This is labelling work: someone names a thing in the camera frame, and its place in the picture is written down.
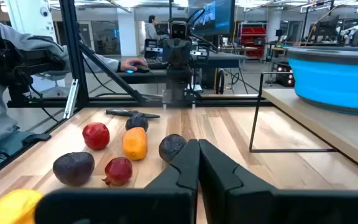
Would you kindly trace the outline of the black computer with lights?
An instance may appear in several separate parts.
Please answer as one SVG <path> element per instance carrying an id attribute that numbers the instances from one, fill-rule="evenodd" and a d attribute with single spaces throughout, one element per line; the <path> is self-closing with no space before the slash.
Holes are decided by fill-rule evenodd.
<path id="1" fill-rule="evenodd" d="M 293 70 L 288 62 L 280 62 L 277 64 L 276 81 L 277 84 L 284 87 L 294 87 L 295 78 Z"/>

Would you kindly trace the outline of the large dark purple fruit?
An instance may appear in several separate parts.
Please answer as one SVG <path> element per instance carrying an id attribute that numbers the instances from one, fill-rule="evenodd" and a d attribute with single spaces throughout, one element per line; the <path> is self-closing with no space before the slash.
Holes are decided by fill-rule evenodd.
<path id="1" fill-rule="evenodd" d="M 94 165 L 94 157 L 90 153 L 71 152 L 56 159 L 52 170 L 61 183 L 78 187 L 89 181 Z"/>

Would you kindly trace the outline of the black monitor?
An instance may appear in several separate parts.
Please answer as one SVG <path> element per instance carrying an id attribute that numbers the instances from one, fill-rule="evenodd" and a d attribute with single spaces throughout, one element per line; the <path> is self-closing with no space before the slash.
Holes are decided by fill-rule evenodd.
<path id="1" fill-rule="evenodd" d="M 339 16 L 329 16 L 321 19 L 316 24 L 314 36 L 333 36 L 334 34 L 337 34 L 336 27 L 338 20 Z"/>

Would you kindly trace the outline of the red yellow apple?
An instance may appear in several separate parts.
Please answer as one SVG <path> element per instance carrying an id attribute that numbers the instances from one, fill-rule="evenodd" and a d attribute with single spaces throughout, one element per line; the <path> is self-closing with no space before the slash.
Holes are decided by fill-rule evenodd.
<path id="1" fill-rule="evenodd" d="M 82 130 L 85 144 L 94 151 L 104 149 L 110 141 L 109 129 L 103 123 L 87 124 Z"/>

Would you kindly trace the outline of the red bin rack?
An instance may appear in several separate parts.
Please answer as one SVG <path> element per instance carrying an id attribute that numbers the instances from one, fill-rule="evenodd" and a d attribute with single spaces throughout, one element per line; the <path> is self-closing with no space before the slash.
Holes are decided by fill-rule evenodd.
<path id="1" fill-rule="evenodd" d="M 241 22 L 238 26 L 239 43 L 248 59 L 261 60 L 264 57 L 266 36 L 265 22 Z"/>

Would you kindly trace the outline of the black aluminium table frame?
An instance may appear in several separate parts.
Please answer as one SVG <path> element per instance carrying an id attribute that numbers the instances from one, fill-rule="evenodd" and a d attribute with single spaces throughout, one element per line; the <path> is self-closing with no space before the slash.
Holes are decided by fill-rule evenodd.
<path id="1" fill-rule="evenodd" d="M 86 107 L 164 107 L 162 97 L 156 95 L 142 95 L 126 83 L 118 73 L 110 70 L 100 61 L 92 51 L 80 40 L 80 32 L 76 23 L 74 0 L 60 0 L 63 26 L 68 41 L 68 55 L 73 79 L 79 80 L 79 89 L 75 108 L 79 110 Z M 126 93 L 113 98 L 90 97 L 86 84 L 83 55 L 89 57 L 99 68 L 114 80 Z M 8 101 L 10 108 L 65 108 L 67 98 L 42 98 L 39 102 L 13 103 Z"/>

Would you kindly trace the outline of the black device on stand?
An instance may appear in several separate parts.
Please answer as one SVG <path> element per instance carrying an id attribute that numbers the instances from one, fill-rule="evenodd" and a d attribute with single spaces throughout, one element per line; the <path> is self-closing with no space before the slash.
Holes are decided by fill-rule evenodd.
<path id="1" fill-rule="evenodd" d="M 65 62 L 46 48 L 18 49 L 11 41 L 1 37 L 0 30 L 0 84 L 8 87 L 13 103 L 42 101 L 42 94 L 32 86 L 32 75 L 60 71 Z"/>

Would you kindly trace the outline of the black edge bracket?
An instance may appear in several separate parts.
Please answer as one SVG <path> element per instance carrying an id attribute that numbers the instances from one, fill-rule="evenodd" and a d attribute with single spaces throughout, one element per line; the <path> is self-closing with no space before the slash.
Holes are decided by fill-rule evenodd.
<path id="1" fill-rule="evenodd" d="M 31 134 L 22 140 L 22 145 L 35 144 L 39 141 L 48 141 L 51 138 L 50 134 Z"/>

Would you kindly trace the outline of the small dark plum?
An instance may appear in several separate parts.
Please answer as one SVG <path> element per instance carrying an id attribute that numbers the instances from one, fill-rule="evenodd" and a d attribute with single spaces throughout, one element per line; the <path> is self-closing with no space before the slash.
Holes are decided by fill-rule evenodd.
<path id="1" fill-rule="evenodd" d="M 147 121 L 147 117 L 143 113 L 136 113 L 126 121 L 126 130 L 130 130 L 132 128 L 144 128 L 144 130 L 147 131 L 148 127 L 149 123 Z"/>

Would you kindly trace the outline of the yellow fruit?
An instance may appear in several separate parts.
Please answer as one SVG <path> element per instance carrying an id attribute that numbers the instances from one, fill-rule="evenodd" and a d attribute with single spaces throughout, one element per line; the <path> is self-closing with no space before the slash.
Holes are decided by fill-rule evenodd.
<path id="1" fill-rule="evenodd" d="M 17 189 L 0 198 L 0 224 L 35 224 L 35 208 L 44 195 Z"/>

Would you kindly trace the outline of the blue grey collapsible bowl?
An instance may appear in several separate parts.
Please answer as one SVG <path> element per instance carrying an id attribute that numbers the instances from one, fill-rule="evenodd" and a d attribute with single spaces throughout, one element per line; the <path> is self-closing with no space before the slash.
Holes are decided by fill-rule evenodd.
<path id="1" fill-rule="evenodd" d="M 358 114 L 358 47 L 289 47 L 295 93 L 305 102 Z"/>

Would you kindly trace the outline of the wooden riser shelf black legs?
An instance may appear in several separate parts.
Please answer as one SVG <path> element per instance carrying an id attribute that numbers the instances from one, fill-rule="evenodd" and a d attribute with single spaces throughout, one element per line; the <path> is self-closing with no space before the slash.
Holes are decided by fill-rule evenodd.
<path id="1" fill-rule="evenodd" d="M 340 152 L 358 165 L 358 116 L 315 107 L 296 96 L 289 88 L 263 89 L 265 72 L 260 74 L 250 152 Z M 262 98 L 325 142 L 329 149 L 253 149 L 254 135 Z"/>

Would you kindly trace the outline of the orange fruit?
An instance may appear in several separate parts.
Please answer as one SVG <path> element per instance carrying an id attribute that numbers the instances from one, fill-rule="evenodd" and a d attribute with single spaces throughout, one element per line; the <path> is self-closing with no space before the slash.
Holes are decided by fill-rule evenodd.
<path id="1" fill-rule="evenodd" d="M 144 128 L 135 127 L 127 130 L 122 137 L 124 155 L 133 161 L 146 157 L 148 151 L 147 134 Z"/>

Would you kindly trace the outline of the person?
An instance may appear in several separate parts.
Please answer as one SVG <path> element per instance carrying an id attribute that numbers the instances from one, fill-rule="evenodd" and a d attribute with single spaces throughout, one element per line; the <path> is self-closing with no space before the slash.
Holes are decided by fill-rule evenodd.
<path id="1" fill-rule="evenodd" d="M 53 41 L 42 39 L 39 36 L 20 33 L 12 27 L 3 24 L 0 24 L 0 28 L 2 38 L 12 42 L 18 49 L 35 50 L 48 48 L 54 55 L 60 57 L 65 62 L 63 70 L 65 72 L 70 71 L 70 60 L 66 45 L 61 46 Z M 7 114 L 7 107 L 2 98 L 5 89 L 6 87 L 0 84 L 0 141 L 19 131 L 17 121 Z"/>
<path id="2" fill-rule="evenodd" d="M 155 15 L 150 15 L 148 23 L 145 24 L 145 38 L 146 39 L 158 39 L 158 34 L 156 30 L 157 19 Z"/>

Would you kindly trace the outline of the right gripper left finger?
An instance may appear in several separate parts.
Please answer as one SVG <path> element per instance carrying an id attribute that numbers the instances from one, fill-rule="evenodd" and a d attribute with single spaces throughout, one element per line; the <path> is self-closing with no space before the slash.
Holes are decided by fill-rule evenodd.
<path id="1" fill-rule="evenodd" d="M 195 224 L 200 145 L 191 139 L 143 189 L 59 189 L 35 209 L 35 224 Z"/>

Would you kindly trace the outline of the grey desk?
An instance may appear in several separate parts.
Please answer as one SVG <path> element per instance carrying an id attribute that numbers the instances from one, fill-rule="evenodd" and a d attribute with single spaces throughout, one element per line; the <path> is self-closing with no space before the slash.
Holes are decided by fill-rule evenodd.
<path id="1" fill-rule="evenodd" d="M 229 54 L 224 52 L 213 53 L 209 55 L 207 64 L 200 64 L 196 57 L 193 56 L 196 68 L 238 68 L 240 60 L 247 60 L 245 55 Z M 120 72 L 118 75 L 128 84 L 145 84 L 145 83 L 165 83 L 167 73 L 165 69 L 151 70 L 148 73 L 125 73 Z"/>

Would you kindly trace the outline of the red pomegranate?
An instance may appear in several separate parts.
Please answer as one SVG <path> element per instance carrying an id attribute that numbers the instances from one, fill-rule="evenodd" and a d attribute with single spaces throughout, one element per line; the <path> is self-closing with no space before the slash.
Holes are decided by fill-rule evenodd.
<path id="1" fill-rule="evenodd" d="M 111 159 L 104 168 L 106 185 L 124 185 L 132 177 L 132 163 L 125 157 Z"/>

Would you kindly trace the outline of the silver frame brace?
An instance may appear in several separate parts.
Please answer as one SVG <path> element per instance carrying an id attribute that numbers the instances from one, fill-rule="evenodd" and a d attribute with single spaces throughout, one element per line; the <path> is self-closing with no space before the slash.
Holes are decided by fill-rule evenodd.
<path id="1" fill-rule="evenodd" d="M 79 80 L 78 79 L 73 79 L 72 83 L 71 83 L 71 88 L 70 88 L 70 92 L 67 98 L 67 103 L 66 103 L 66 107 L 63 113 L 63 119 L 69 119 L 74 112 L 75 109 L 75 104 L 76 104 L 76 99 L 77 99 L 77 94 L 78 94 L 78 89 L 79 89 Z"/>

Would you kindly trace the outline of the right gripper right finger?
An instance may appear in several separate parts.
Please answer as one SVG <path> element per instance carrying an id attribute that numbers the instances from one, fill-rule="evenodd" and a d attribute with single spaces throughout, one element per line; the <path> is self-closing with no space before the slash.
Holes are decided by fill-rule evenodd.
<path id="1" fill-rule="evenodd" d="M 358 224 L 358 190 L 278 189 L 207 140 L 199 144 L 209 224 Z"/>

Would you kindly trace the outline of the large monitor screen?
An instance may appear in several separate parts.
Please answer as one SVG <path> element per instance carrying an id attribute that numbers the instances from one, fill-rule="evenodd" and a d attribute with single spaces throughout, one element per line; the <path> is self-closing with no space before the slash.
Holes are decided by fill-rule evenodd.
<path id="1" fill-rule="evenodd" d="M 223 35 L 234 29 L 235 0 L 188 0 L 190 30 L 197 35 Z"/>

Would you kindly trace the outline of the person's hand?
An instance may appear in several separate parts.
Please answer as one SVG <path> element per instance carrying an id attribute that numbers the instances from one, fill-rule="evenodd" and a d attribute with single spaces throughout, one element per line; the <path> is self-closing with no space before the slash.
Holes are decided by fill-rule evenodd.
<path id="1" fill-rule="evenodd" d="M 136 65 L 148 66 L 148 63 L 139 58 L 129 58 L 120 61 L 120 71 L 125 72 L 126 70 L 137 71 Z"/>

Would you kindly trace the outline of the black keyboard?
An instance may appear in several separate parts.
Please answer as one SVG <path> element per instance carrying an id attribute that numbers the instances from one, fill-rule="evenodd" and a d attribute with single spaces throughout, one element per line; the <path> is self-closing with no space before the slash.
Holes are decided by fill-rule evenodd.
<path id="1" fill-rule="evenodd" d="M 147 58 L 145 61 L 148 64 L 148 67 L 151 70 L 158 70 L 158 69 L 166 69 L 168 67 L 168 62 L 163 62 L 160 58 Z"/>

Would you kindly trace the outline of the black knife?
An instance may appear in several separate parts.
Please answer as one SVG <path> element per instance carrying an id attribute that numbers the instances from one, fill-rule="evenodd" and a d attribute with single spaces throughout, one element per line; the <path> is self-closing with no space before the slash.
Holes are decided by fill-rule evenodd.
<path id="1" fill-rule="evenodd" d="M 129 111 L 129 110 L 113 110 L 113 109 L 107 109 L 105 110 L 106 114 L 109 115 L 114 115 L 114 116 L 127 116 L 127 117 L 132 117 L 135 114 L 142 114 L 144 115 L 146 118 L 148 119 L 156 119 L 159 118 L 160 116 L 157 114 L 148 114 L 148 113 L 141 113 L 139 111 Z"/>

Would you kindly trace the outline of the dark avocado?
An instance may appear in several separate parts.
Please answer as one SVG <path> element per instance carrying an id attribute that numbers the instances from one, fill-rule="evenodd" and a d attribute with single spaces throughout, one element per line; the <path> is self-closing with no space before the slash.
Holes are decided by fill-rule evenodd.
<path id="1" fill-rule="evenodd" d="M 170 163 L 186 144 L 186 139 L 181 135 L 170 134 L 162 139 L 158 152 L 165 162 Z"/>

